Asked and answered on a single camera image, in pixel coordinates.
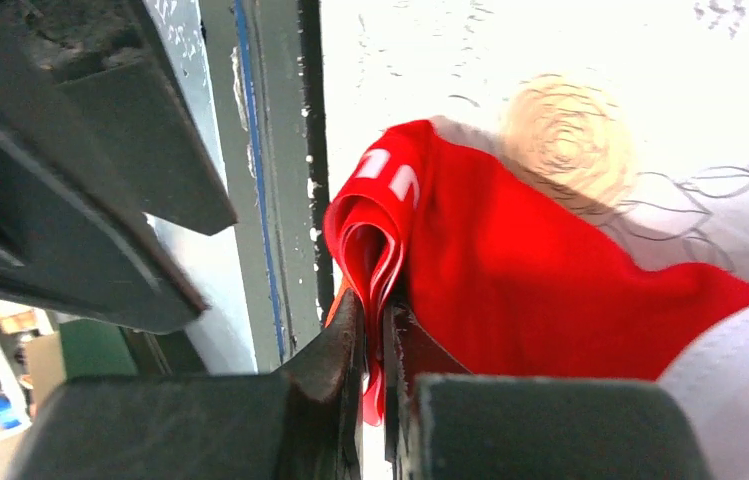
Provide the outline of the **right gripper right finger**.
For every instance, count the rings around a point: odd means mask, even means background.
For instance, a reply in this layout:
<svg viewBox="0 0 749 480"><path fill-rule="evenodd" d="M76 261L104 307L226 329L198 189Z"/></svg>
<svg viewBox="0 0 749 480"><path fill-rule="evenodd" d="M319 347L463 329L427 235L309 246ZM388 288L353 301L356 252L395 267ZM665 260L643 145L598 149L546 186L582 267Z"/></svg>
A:
<svg viewBox="0 0 749 480"><path fill-rule="evenodd" d="M397 479L708 479L652 383L473 375L404 304L383 315L385 455Z"/></svg>

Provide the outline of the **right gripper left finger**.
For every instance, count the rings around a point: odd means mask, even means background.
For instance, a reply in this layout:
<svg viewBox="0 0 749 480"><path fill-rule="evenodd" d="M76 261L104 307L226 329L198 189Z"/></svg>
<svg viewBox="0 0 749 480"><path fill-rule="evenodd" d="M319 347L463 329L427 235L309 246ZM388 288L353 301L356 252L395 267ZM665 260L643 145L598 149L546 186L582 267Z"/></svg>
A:
<svg viewBox="0 0 749 480"><path fill-rule="evenodd" d="M268 374L84 377L58 387L10 479L357 479L364 312L345 290L329 325Z"/></svg>

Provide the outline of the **red underwear white trim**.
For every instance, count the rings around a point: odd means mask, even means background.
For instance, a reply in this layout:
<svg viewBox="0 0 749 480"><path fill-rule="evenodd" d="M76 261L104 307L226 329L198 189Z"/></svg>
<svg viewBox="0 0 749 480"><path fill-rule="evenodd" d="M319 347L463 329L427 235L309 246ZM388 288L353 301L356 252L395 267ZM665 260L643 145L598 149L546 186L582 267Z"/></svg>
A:
<svg viewBox="0 0 749 480"><path fill-rule="evenodd" d="M383 418L381 316L405 279L421 325L471 372L656 382L714 475L749 479L749 283L705 263L640 268L497 147L442 116L393 126L327 209L366 314L365 420Z"/></svg>

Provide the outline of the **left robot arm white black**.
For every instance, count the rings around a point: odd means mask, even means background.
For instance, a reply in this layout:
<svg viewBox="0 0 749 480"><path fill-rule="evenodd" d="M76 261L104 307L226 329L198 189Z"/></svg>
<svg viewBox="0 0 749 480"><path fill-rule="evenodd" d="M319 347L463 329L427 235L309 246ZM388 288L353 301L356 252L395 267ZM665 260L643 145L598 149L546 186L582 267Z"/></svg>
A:
<svg viewBox="0 0 749 480"><path fill-rule="evenodd" d="M207 303L149 224L236 213L142 1L0 1L0 299L166 334Z"/></svg>

